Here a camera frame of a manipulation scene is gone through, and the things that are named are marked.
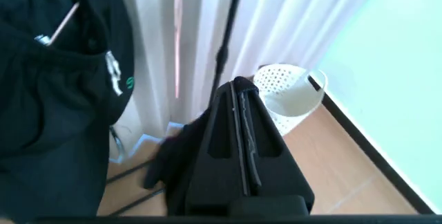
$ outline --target curtain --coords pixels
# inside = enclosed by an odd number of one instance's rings
[[[135,90],[117,131],[124,132],[120,125],[132,135],[162,137],[169,121],[190,122],[207,107],[230,1],[182,0],[177,99],[174,0],[125,0],[135,36]],[[221,84],[265,64],[313,68],[365,2],[240,0]]]

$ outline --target floor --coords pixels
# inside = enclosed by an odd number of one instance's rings
[[[284,140],[315,193],[312,214],[416,214],[323,106]],[[156,149],[156,144],[144,143],[126,164],[110,164],[108,177],[140,164]],[[140,170],[108,185],[98,214],[110,214],[147,195],[150,191],[140,187],[144,174]],[[160,194],[122,215],[165,214]]]

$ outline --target black pants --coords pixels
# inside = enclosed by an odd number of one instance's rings
[[[80,7],[57,41],[51,36]],[[119,63],[113,89],[105,54]],[[94,216],[104,192],[108,126],[133,90],[133,39],[122,0],[0,0],[0,212]]]

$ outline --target perforated basket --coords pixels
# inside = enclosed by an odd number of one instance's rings
[[[260,68],[253,83],[276,128],[283,136],[312,113],[324,98],[327,76],[319,91],[308,81],[309,71],[288,64],[273,64]]]

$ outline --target light green wall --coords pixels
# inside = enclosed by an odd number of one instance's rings
[[[319,68],[329,93],[442,209],[442,0],[369,0]]]

